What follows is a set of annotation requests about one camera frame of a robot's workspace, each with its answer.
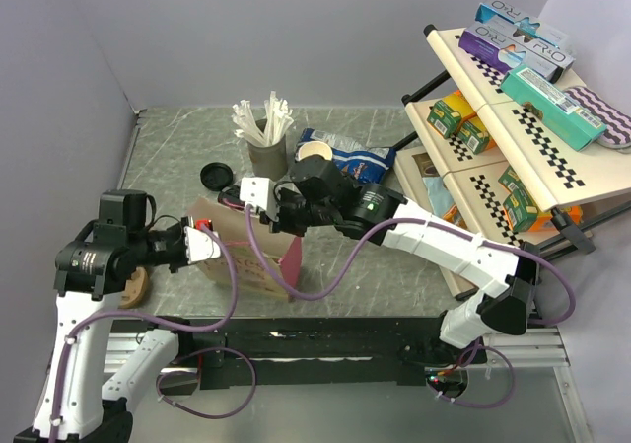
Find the pink paper gift bag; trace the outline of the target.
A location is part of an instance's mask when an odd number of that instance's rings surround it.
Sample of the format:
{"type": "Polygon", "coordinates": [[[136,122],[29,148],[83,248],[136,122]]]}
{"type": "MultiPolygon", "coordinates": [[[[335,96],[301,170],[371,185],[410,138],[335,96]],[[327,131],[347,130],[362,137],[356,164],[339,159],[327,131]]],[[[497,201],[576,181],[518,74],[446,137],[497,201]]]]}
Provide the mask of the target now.
{"type": "MultiPolygon", "coordinates": [[[[250,246],[242,212],[200,197],[187,209],[199,222],[208,220],[212,231],[227,246],[235,263],[239,287],[289,302],[290,294],[265,270],[250,246]]],[[[302,266],[302,239],[286,233],[272,234],[265,225],[252,224],[257,243],[267,264],[295,289],[302,266]]]]}

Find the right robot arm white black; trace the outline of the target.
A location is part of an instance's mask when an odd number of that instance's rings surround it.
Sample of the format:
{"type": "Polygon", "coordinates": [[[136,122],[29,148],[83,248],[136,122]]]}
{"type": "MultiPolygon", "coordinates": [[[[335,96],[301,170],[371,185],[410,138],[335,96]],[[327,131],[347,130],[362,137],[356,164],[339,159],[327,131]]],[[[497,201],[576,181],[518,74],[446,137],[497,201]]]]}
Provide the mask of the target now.
{"type": "Polygon", "coordinates": [[[432,354],[453,362],[489,332],[526,332],[538,275],[534,255],[467,232],[379,184],[360,184],[319,155],[296,163],[292,189],[268,184],[257,202],[274,232],[302,236],[332,226],[343,236],[400,250],[471,282],[476,293],[439,319],[432,354]]]}

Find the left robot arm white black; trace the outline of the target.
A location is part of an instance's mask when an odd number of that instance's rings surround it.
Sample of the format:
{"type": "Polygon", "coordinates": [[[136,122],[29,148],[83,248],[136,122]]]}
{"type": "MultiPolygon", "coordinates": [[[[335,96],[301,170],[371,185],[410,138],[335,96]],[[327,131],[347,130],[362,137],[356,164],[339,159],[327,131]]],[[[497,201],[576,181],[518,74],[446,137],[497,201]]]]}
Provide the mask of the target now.
{"type": "Polygon", "coordinates": [[[140,266],[170,272],[190,264],[193,221],[181,217],[156,228],[152,195],[132,189],[102,194],[89,222],[55,259],[57,331],[50,373],[32,425],[17,442],[126,442],[133,412],[160,370],[188,363],[191,333],[149,326],[139,347],[109,381],[103,379],[113,312],[140,266]]]}

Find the stack of green paper cups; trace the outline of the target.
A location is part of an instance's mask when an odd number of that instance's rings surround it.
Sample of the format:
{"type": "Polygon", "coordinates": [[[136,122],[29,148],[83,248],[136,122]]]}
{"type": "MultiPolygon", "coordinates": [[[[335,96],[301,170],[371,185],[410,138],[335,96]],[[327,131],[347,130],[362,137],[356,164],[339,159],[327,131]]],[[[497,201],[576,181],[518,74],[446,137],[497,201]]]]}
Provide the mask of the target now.
{"type": "Polygon", "coordinates": [[[302,161],[311,156],[320,156],[324,160],[331,161],[333,158],[333,152],[331,147],[323,141],[308,141],[298,148],[296,161],[302,161]]]}

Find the stack of black lids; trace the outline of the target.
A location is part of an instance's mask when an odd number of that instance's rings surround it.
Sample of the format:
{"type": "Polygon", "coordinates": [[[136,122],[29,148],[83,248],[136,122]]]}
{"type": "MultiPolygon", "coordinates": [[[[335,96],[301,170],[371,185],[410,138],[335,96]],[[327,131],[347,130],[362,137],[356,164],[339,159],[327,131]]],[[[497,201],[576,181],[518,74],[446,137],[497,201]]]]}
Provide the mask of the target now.
{"type": "Polygon", "coordinates": [[[203,186],[211,191],[221,191],[233,184],[234,172],[225,163],[211,162],[205,165],[199,173],[203,186]]]}

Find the blue chips bag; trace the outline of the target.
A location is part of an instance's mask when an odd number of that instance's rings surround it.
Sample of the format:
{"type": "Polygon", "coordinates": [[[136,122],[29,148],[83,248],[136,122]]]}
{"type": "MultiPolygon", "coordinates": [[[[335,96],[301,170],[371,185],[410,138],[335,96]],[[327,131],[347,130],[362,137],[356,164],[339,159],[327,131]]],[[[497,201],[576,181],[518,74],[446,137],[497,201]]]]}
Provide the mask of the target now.
{"type": "Polygon", "coordinates": [[[332,161],[337,168],[361,184],[379,184],[394,163],[393,148],[367,147],[351,137],[312,128],[305,128],[299,136],[295,160],[298,148],[313,140],[327,143],[332,149],[332,161]]]}

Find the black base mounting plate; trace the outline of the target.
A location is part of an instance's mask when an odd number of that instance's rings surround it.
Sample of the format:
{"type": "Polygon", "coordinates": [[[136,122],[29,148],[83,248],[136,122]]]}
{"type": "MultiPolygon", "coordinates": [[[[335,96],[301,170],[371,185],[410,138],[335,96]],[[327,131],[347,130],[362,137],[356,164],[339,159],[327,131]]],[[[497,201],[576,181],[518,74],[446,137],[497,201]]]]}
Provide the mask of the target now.
{"type": "Polygon", "coordinates": [[[442,318],[236,318],[216,332],[178,332],[172,364],[204,390],[236,385],[395,383],[423,386],[460,349],[439,339],[442,318]]]}

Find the green yellow box upper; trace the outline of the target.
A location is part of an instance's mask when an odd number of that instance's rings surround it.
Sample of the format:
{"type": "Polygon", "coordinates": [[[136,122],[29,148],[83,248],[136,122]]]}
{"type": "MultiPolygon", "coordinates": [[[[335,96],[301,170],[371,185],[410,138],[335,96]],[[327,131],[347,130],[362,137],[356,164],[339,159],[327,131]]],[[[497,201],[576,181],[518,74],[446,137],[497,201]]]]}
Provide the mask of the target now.
{"type": "Polygon", "coordinates": [[[444,139],[448,139],[474,117],[476,112],[466,97],[461,91],[455,91],[433,103],[427,121],[444,139]]]}

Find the green yellow box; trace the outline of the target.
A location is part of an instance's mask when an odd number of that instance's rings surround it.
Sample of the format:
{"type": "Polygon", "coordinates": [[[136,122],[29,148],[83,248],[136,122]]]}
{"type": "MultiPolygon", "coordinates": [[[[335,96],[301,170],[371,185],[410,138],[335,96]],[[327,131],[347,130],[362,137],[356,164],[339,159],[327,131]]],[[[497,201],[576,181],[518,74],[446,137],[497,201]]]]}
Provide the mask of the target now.
{"type": "Polygon", "coordinates": [[[433,103],[427,121],[444,139],[448,139],[474,117],[476,112],[466,97],[461,91],[455,91],[433,103]]]}
{"type": "Polygon", "coordinates": [[[465,121],[456,137],[474,155],[486,152],[496,146],[494,138],[478,116],[465,121]]]}

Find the beige tiered shelf rack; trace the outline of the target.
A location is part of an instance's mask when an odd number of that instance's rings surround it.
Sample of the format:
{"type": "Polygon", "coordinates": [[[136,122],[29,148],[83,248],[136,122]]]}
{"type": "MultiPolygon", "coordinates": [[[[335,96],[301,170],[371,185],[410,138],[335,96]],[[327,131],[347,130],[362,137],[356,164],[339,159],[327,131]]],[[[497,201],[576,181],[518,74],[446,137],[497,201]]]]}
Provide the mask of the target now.
{"type": "Polygon", "coordinates": [[[466,226],[498,242],[537,245],[549,258],[596,248],[595,227],[630,208],[630,156],[594,143],[573,150],[532,113],[500,89],[502,76],[475,59],[458,42],[460,29],[423,30],[443,65],[442,72],[411,95],[402,98],[414,131],[396,142],[395,172],[404,191],[424,207],[430,205],[415,156],[427,153],[452,195],[466,226]],[[464,142],[445,139],[427,117],[430,95],[452,80],[488,128],[496,145],[475,155],[464,142]],[[551,211],[554,223],[547,232],[511,230],[502,208],[506,195],[498,183],[512,167],[535,203],[551,211]]]}

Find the green box lower shelf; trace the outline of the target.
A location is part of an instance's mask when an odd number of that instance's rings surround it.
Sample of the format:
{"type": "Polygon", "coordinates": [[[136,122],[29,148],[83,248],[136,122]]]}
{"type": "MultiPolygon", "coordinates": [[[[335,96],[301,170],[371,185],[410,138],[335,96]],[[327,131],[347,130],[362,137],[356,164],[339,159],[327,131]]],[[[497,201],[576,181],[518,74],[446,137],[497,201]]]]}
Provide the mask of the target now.
{"type": "Polygon", "coordinates": [[[509,193],[502,203],[509,226],[515,232],[528,231],[534,225],[539,210],[517,172],[508,166],[500,176],[499,184],[509,193]]]}

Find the purple toothpaste box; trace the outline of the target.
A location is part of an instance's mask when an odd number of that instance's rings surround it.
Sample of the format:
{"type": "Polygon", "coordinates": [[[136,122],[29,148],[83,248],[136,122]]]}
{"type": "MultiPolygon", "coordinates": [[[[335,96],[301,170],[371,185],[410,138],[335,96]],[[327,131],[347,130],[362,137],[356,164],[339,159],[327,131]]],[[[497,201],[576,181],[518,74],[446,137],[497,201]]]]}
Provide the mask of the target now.
{"type": "Polygon", "coordinates": [[[502,25],[475,22],[459,37],[458,46],[496,70],[525,66],[550,83],[556,83],[572,67],[575,57],[540,38],[524,40],[502,25]]]}

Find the blue toothpaste box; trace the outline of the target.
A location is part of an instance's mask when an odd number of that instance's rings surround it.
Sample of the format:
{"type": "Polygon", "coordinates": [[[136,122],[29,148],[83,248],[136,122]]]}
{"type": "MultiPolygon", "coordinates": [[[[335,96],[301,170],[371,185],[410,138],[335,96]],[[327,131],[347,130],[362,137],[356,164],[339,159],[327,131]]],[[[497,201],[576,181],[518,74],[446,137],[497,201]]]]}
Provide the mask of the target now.
{"type": "Polygon", "coordinates": [[[486,0],[479,4],[475,15],[477,22],[488,23],[496,17],[507,21],[528,36],[545,40],[558,48],[569,49],[571,46],[567,34],[513,4],[504,0],[486,0]]]}

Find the teal box with barcode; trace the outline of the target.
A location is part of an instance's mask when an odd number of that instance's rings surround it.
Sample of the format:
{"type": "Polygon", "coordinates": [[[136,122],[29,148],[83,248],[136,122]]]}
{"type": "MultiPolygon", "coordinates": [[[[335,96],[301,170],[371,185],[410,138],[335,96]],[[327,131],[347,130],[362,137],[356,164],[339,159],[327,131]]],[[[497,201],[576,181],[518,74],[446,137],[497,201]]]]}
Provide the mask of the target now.
{"type": "Polygon", "coordinates": [[[527,66],[510,70],[501,89],[575,151],[583,150],[606,131],[593,113],[527,66]]]}

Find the aluminium rail frame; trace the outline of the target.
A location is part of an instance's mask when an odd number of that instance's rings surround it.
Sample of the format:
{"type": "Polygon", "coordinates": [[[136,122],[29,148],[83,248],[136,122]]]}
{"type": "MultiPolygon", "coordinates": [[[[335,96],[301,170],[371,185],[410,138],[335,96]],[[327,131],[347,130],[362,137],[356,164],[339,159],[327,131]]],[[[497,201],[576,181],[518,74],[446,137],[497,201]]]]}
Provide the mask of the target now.
{"type": "MultiPolygon", "coordinates": [[[[103,378],[106,381],[112,378],[139,347],[148,328],[134,321],[118,320],[113,323],[105,358],[103,378]]],[[[471,344],[468,351],[461,350],[461,355],[455,364],[448,367],[431,368],[426,372],[429,374],[429,381],[438,383],[441,380],[439,374],[444,370],[462,371],[467,366],[482,365],[489,368],[499,366],[514,369],[553,368],[575,440],[578,442],[592,441],[593,437],[588,428],[585,413],[578,394],[573,388],[573,381],[568,371],[569,359],[557,330],[553,328],[531,329],[520,336],[497,332],[488,333],[482,336],[478,343],[471,344]]],[[[163,367],[159,374],[168,372],[196,372],[200,377],[198,370],[179,364],[170,363],[163,367]]]]}

